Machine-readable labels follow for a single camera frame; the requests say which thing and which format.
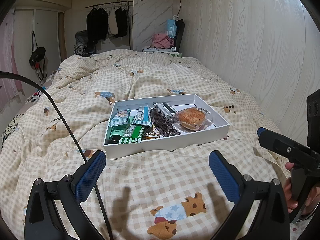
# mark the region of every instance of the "marble wall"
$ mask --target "marble wall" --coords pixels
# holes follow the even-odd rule
[[[300,0],[181,1],[183,56],[253,95],[284,135],[306,144],[306,97],[320,88],[320,34]]]
[[[172,19],[173,0],[133,0],[132,48],[141,51],[150,45],[155,33],[166,30],[167,19]]]

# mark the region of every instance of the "green packaged snack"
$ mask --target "green packaged snack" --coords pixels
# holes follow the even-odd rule
[[[119,144],[125,143],[140,143],[144,126],[142,125],[130,125],[130,127],[125,131],[122,138],[119,140]]]
[[[130,127],[130,124],[132,123],[134,119],[134,116],[129,116],[129,123],[114,126],[111,130],[110,138],[108,141],[108,144],[117,144],[119,140],[124,135],[125,131]]]

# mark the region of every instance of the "pink curtain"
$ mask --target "pink curtain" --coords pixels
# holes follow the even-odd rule
[[[18,74],[14,60],[14,14],[10,11],[0,25],[0,71]],[[0,79],[0,111],[22,91],[20,81]]]

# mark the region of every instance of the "packaged candy bar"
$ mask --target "packaged candy bar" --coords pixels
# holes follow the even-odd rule
[[[142,138],[144,140],[150,140],[150,139],[157,139],[160,138],[160,132],[159,130],[155,127],[154,124],[152,124],[152,127],[147,126],[144,129],[144,133],[142,135]]]
[[[203,108],[191,107],[178,111],[170,119],[174,120],[174,122],[179,123],[187,129],[198,131],[199,128],[204,125],[206,116],[209,114],[211,114],[211,112]]]
[[[118,112],[109,122],[109,127],[123,125],[129,123],[130,109]]]
[[[150,107],[139,106],[136,118],[133,120],[132,124],[152,126]]]
[[[119,140],[119,144],[125,143],[140,143],[144,126],[142,125],[130,125],[130,127],[125,131],[122,138]]]
[[[168,103],[162,102],[162,103],[153,103],[158,111],[161,111],[165,117],[171,117],[176,114],[176,110],[170,106]]]

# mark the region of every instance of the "pink towel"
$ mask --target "pink towel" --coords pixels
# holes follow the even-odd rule
[[[152,46],[157,49],[169,49],[174,45],[174,39],[165,33],[158,33],[152,37]]]

